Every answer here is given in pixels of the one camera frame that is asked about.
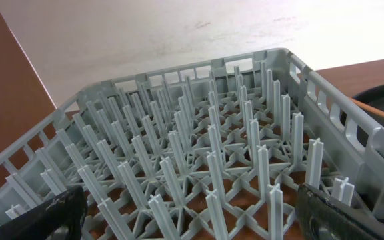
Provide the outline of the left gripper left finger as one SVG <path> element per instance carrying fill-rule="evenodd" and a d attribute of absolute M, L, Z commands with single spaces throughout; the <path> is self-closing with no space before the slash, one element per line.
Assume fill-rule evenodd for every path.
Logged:
<path fill-rule="evenodd" d="M 83 188 L 71 187 L 0 226 L 0 239 L 46 239 L 66 227 L 65 239 L 80 240 L 87 211 Z"/>

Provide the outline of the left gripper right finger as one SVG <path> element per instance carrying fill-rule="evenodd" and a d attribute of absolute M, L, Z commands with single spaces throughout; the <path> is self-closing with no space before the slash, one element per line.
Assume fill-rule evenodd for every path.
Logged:
<path fill-rule="evenodd" d="M 384 240 L 384 224 L 307 183 L 298 188 L 295 212 L 305 239 Z"/>

